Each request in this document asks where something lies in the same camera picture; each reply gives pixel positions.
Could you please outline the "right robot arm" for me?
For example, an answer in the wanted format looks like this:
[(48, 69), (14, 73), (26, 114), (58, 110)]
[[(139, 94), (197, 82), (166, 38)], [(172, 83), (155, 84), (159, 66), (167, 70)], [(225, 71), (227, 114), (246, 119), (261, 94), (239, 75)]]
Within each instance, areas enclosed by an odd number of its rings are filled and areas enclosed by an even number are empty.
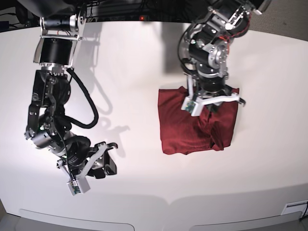
[[(109, 155), (117, 144), (100, 142), (71, 132), (72, 126), (90, 129), (98, 123), (98, 110), (74, 71), (74, 59), (83, 39), (87, 16), (86, 0), (23, 0), (21, 5), (39, 17), (40, 40), (33, 61), (35, 73), (25, 137), (38, 149), (48, 149), (70, 180), (90, 176), (103, 179), (115, 175), (117, 167)], [(65, 114), (64, 106), (75, 80), (93, 111), (93, 120), (82, 123)]]

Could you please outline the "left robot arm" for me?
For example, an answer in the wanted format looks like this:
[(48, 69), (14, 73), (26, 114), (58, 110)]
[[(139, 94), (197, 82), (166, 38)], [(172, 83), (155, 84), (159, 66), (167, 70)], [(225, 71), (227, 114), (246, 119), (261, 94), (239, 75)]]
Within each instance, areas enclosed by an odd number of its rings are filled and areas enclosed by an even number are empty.
[(252, 14), (261, 15), (270, 0), (211, 0), (206, 15), (192, 21), (178, 43), (178, 58), (190, 98), (229, 96), (227, 58), (235, 38), (244, 36)]

